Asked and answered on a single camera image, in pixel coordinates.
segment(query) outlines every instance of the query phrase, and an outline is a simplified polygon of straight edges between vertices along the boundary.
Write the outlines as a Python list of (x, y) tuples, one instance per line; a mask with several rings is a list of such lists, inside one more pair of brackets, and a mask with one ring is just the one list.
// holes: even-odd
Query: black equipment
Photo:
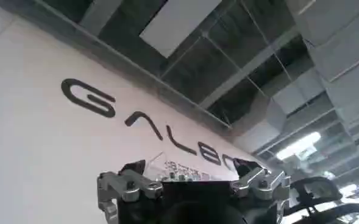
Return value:
[[(143, 176), (144, 160), (126, 164), (118, 173), (99, 175), (98, 207), (105, 213), (108, 224), (275, 224), (284, 215), (302, 209), (310, 215), (297, 224), (328, 223), (359, 212), (359, 205), (311, 212), (315, 205), (341, 198), (337, 187), (328, 179), (308, 178), (290, 184), (290, 177), (282, 170), (269, 172), (255, 162), (241, 159), (233, 162), (240, 178), (237, 181), (152, 181)], [(314, 198), (304, 186), (316, 182), (328, 184), (333, 194)], [(291, 188), (299, 194), (299, 204), (293, 207), (289, 206)]]

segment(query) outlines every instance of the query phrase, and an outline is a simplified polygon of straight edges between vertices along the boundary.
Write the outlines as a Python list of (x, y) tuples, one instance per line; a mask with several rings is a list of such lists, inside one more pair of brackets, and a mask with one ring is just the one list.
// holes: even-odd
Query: silver clamp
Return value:
[(238, 198), (246, 197), (251, 190), (261, 200), (275, 200), (277, 223), (282, 221), (283, 210), (289, 207), (290, 177), (282, 170), (268, 174), (266, 169), (255, 168), (239, 180), (231, 182), (230, 187)]
[(125, 202), (135, 202), (140, 191), (150, 199), (161, 196), (163, 185), (154, 182), (132, 170), (124, 170), (121, 175), (113, 172), (100, 174), (98, 184), (98, 207), (105, 212), (108, 224), (118, 224), (118, 210), (112, 200), (121, 198)]

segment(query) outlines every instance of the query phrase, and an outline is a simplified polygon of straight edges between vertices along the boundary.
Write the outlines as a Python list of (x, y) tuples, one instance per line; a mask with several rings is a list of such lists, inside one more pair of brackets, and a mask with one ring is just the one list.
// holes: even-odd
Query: exposed ceiling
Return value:
[[(16, 2), (23, 16), (232, 142), (248, 133), (246, 118), (259, 119), (249, 126), (259, 141), (258, 124), (274, 128), (250, 150), (271, 165), (306, 175), (329, 171), (340, 186), (359, 182), (359, 124), (346, 128), (339, 118), (285, 1), (222, 0), (169, 57), (140, 37), (167, 0)], [(281, 117), (272, 117), (275, 110)], [(304, 161), (275, 157), (314, 131), (321, 134), (316, 153)]]

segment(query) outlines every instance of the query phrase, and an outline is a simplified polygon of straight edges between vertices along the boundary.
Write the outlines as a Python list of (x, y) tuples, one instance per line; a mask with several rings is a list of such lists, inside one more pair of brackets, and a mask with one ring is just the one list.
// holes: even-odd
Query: bolt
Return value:
[(133, 188), (135, 188), (135, 182), (134, 181), (128, 181), (127, 183), (126, 183), (126, 189), (127, 190), (131, 190), (131, 189), (133, 189)]
[(158, 186), (158, 183), (150, 183), (148, 184), (148, 187), (156, 188)]
[(260, 187), (260, 188), (265, 188), (267, 186), (268, 186), (268, 183), (265, 180), (260, 180), (258, 183), (258, 187)]

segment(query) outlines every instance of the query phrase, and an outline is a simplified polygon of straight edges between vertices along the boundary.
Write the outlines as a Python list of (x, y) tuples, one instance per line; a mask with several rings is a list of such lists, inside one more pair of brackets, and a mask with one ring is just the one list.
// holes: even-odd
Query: machine part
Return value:
[(249, 192), (250, 186), (253, 185), (257, 180), (260, 180), (260, 178), (262, 178), (264, 175), (265, 170), (263, 168), (255, 168), (240, 178), (238, 181), (231, 182), (231, 188), (237, 197), (245, 197)]
[(137, 201), (140, 196), (140, 188), (135, 186), (128, 189), (129, 181), (113, 172), (101, 173), (97, 180), (98, 203), (114, 198), (122, 198), (128, 202)]
[(268, 174), (266, 169), (255, 168), (241, 177), (238, 181), (231, 182), (231, 188), (239, 198), (246, 197), (249, 189), (261, 200), (272, 200), (274, 191), (278, 189), (278, 200), (289, 198), (290, 177), (286, 177), (284, 171), (276, 170)]
[(102, 206), (105, 212), (105, 218), (108, 224), (118, 224), (117, 206), (112, 202), (103, 202)]
[[(254, 187), (254, 194), (262, 200), (272, 199), (274, 190), (282, 185), (285, 180), (285, 173), (282, 170), (273, 171), (270, 175), (265, 175), (259, 181), (258, 186)], [(290, 190), (290, 184), (285, 186), (287, 192)]]
[(158, 198), (163, 192), (163, 186), (160, 182), (151, 181), (133, 170), (124, 170), (121, 172), (121, 175), (122, 177), (129, 179), (129, 181), (134, 181), (136, 186), (144, 192), (147, 198)]
[[(237, 168), (243, 176), (238, 181), (162, 183), (143, 177), (140, 173), (143, 167), (137, 164), (125, 165), (126, 169), (121, 169), (118, 175), (106, 172), (98, 177), (98, 206), (108, 224), (279, 224), (282, 219), (289, 179), (277, 172), (269, 175), (256, 164), (249, 166), (242, 161)], [(270, 189), (271, 193), (256, 195), (259, 187)]]

